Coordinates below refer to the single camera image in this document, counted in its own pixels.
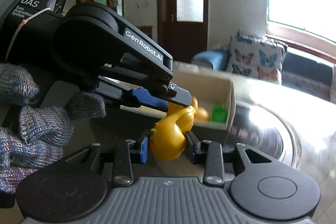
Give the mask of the grey knitted gloved hand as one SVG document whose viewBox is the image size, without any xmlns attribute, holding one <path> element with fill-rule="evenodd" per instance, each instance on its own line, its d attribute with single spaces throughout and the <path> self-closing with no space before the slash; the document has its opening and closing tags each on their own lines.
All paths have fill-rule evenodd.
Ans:
<svg viewBox="0 0 336 224">
<path fill-rule="evenodd" d="M 75 120 L 102 118 L 104 99 L 78 92 L 65 107 L 32 108 L 39 87 L 27 70 L 1 64 L 1 101 L 19 107 L 17 131 L 1 127 L 1 193 L 14 194 L 30 174 L 63 157 Z"/>
</svg>

